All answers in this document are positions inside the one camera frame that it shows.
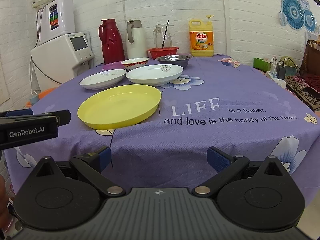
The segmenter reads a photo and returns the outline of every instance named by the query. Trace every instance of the brown bag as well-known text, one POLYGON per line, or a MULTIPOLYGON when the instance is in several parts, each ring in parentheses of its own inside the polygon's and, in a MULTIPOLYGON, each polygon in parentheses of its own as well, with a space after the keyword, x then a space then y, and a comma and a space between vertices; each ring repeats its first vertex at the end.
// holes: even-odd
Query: brown bag
POLYGON ((315 49, 317 45, 317 41, 307 42, 300 69, 301 77, 306 73, 320 76, 320 50, 315 49))

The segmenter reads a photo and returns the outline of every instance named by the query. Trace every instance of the bottle label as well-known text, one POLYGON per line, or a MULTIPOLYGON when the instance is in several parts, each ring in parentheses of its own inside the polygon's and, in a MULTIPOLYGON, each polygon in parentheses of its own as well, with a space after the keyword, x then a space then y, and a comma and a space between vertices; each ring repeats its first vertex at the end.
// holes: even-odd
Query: bottle label
POLYGON ((213 32, 190 32, 191 50, 213 50, 213 32))

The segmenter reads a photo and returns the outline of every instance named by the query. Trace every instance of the white appliance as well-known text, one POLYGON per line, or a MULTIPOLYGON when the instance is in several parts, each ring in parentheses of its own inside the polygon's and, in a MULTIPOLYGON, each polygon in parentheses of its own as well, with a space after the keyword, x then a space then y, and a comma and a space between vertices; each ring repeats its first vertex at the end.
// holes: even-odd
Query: white appliance
POLYGON ((72 0, 54 0, 37 14, 39 45, 58 36, 75 33, 72 0))
POLYGON ((126 46, 128 59, 148 57, 146 36, 141 21, 127 22, 126 46))
POLYGON ((31 57, 36 65, 40 89, 44 91, 58 87, 60 84, 55 81, 65 83, 88 70, 88 60, 94 55, 83 33, 71 33, 34 48, 31 50, 31 57))

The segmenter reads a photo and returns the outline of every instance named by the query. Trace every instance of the table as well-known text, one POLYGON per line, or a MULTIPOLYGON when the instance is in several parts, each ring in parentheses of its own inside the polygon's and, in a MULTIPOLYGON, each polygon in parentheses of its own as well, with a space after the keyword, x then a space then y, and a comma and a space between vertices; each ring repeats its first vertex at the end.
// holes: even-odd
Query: table
POLYGON ((193 188, 216 174, 206 159, 214 146, 253 161, 277 155, 309 203, 320 188, 320 126, 314 113, 258 70, 234 68, 239 64, 226 58, 192 58, 180 78, 158 87, 162 99, 151 117, 116 130, 95 131, 76 114, 82 102, 100 92, 83 89, 79 81, 101 66, 66 82, 32 107, 35 114, 70 110, 71 122, 59 127, 59 137, 22 146, 20 153, 5 151, 15 192, 41 157, 66 161, 102 146, 111 147, 113 162, 102 174, 126 190, 193 188))

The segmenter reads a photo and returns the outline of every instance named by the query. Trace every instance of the hand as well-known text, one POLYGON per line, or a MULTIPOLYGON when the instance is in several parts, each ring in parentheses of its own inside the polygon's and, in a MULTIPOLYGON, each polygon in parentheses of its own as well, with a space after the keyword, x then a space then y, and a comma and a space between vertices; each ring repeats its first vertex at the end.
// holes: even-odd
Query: hand
POLYGON ((10 222, 9 210, 7 208, 9 197, 5 192, 5 181, 0 175, 0 228, 8 226, 10 222))

